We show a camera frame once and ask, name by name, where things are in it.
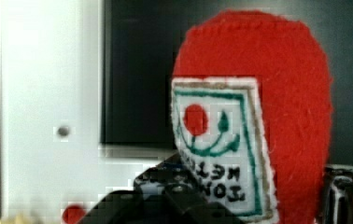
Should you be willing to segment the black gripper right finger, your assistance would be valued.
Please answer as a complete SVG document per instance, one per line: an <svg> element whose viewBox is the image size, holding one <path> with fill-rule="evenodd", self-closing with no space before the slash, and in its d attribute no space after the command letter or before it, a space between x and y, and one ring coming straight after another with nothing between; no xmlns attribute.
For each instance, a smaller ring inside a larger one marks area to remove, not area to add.
<svg viewBox="0 0 353 224"><path fill-rule="evenodd" d="M353 224L353 168L325 169L322 224Z"/></svg>

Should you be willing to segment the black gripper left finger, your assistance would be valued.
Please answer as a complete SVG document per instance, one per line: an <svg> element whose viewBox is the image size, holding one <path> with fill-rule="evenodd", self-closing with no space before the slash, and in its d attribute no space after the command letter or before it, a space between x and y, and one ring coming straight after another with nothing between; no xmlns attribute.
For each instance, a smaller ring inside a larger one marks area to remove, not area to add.
<svg viewBox="0 0 353 224"><path fill-rule="evenodd" d="M182 164L178 153L139 175L134 180L134 190L147 199L152 195L162 195L166 186L175 184L186 185L191 189L197 187L197 182Z"/></svg>

